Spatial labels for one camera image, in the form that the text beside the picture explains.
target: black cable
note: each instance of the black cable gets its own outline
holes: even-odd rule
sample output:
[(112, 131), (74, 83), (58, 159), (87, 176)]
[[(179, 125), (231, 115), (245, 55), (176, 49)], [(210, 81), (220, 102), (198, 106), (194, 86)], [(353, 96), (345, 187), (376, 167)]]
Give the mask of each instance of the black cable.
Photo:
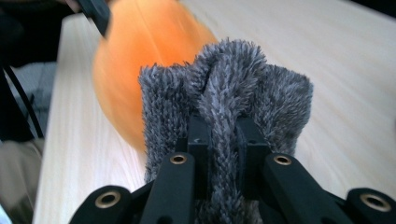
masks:
[(44, 138), (44, 134), (41, 131), (40, 124), (38, 123), (38, 119), (35, 116), (35, 111), (33, 110), (29, 99), (27, 98), (26, 93), (24, 92), (21, 83), (18, 81), (17, 77), (15, 76), (14, 72), (12, 71), (11, 67), (8, 65), (4, 65), (4, 70), (8, 74), (8, 77), (11, 79), (12, 83), (14, 83), (15, 88), (17, 89), (18, 93), (20, 94), (24, 105), (26, 106), (26, 109), (30, 115), (30, 118), (32, 118), (33, 125), (35, 125), (35, 131), (37, 132), (37, 137), (39, 138)]

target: black mount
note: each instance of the black mount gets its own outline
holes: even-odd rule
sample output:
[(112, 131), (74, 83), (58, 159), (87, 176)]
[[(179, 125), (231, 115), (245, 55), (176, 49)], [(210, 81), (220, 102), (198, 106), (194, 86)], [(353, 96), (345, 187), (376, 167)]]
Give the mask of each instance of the black mount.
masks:
[[(263, 223), (395, 223), (396, 202), (373, 189), (353, 189), (346, 200), (325, 191), (292, 156), (272, 153), (251, 118), (237, 120), (237, 184), (259, 201)], [(71, 223), (193, 223), (194, 200), (210, 198), (211, 133), (191, 115), (188, 138), (163, 159), (157, 178), (130, 193), (106, 186), (94, 191)]]
[(102, 36), (106, 35), (111, 12), (105, 0), (77, 0), (85, 17), (91, 18)]

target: floor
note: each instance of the floor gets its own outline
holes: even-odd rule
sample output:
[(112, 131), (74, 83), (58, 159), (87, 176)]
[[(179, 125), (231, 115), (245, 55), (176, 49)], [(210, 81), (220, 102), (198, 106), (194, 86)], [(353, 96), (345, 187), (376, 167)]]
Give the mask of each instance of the floor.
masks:
[[(21, 68), (14, 68), (13, 70), (31, 101), (43, 134), (46, 135), (50, 112), (50, 98), (56, 73), (56, 63), (32, 63)], [(9, 81), (9, 84), (18, 104), (20, 105), (21, 111), (30, 123), (33, 135), (36, 136), (35, 127), (27, 113), (21, 97), (18, 95), (18, 92), (12, 85), (11, 81)]]

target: black object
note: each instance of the black object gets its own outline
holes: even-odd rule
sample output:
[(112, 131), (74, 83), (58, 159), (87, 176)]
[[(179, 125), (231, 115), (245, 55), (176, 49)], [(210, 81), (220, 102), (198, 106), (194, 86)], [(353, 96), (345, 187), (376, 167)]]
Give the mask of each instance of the black object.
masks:
[(0, 140), (26, 142), (34, 138), (0, 64)]
[(11, 67), (5, 66), (4, 70), (7, 72), (9, 79), (11, 79), (12, 83), (14, 83), (15, 88), (17, 89), (18, 93), (20, 94), (23, 104), (26, 106), (26, 109), (32, 119), (33, 125), (35, 126), (35, 131), (37, 133), (38, 138), (44, 138), (44, 134), (41, 131), (40, 123), (38, 122), (37, 116), (35, 115), (35, 111), (32, 108), (32, 105), (27, 98), (26, 93), (24, 92), (21, 83), (18, 81), (17, 77), (15, 76), (14, 72), (12, 71)]
[[(1, 2), (0, 8), (4, 11), (0, 13), (0, 139), (24, 142), (34, 136), (7, 84), (3, 68), (13, 79), (10, 66), (56, 61), (62, 19), (73, 11), (56, 1)], [(13, 82), (19, 86), (16, 78)], [(21, 89), (18, 91), (23, 99), (25, 94)], [(35, 120), (31, 105), (23, 101)]]
[(78, 0), (82, 12), (91, 18), (102, 36), (106, 35), (110, 9), (105, 0)]
[(396, 2), (394, 0), (352, 0), (396, 19)]
[[(189, 127), (187, 139), (178, 141), (176, 152), (163, 159), (153, 182), (132, 194), (120, 187), (98, 189), (71, 223), (193, 223), (194, 200), (211, 197), (207, 163), (211, 134), (197, 115), (191, 116)], [(396, 220), (396, 202), (381, 192), (353, 189), (344, 201), (323, 190), (292, 156), (271, 153), (252, 119), (238, 119), (236, 131), (236, 151), (245, 162), (238, 167), (235, 183), (247, 199), (259, 202), (264, 223), (386, 224)]]

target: gray fuzzy cover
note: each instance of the gray fuzzy cover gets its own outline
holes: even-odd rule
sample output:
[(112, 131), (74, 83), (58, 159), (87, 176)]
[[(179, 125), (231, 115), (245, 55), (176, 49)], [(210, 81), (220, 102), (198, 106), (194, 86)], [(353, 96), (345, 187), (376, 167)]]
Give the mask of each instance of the gray fuzzy cover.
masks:
[(260, 223), (257, 204), (236, 186), (235, 121), (250, 116), (273, 152), (292, 155), (310, 116), (309, 79), (269, 65), (261, 48), (242, 40), (207, 45), (193, 64), (142, 69), (143, 119), (148, 161), (146, 181), (155, 179), (163, 157), (186, 137), (191, 111), (210, 125), (213, 191), (196, 202), (196, 223)]

